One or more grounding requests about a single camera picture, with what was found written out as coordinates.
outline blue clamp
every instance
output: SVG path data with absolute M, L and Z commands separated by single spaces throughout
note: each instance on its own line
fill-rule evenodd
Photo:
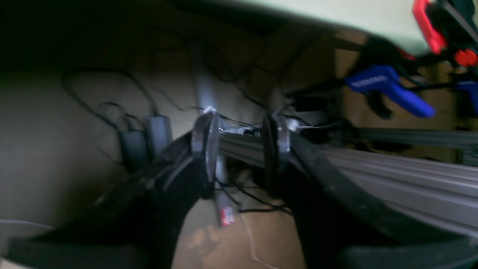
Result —
M 471 103 L 475 109 L 475 114 L 478 116 L 478 81 L 475 80 L 460 80 L 456 83 L 457 90 L 465 90 L 470 94 Z
M 432 106 L 401 85 L 400 77 L 390 66 L 371 66 L 346 78 L 345 82 L 356 92 L 381 92 L 417 117 L 431 118 L 435 115 Z

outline red label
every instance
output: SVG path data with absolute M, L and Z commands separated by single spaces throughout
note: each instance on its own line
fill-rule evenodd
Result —
M 234 213 L 232 207 L 226 206 L 221 209 L 221 221 L 223 226 L 234 223 Z

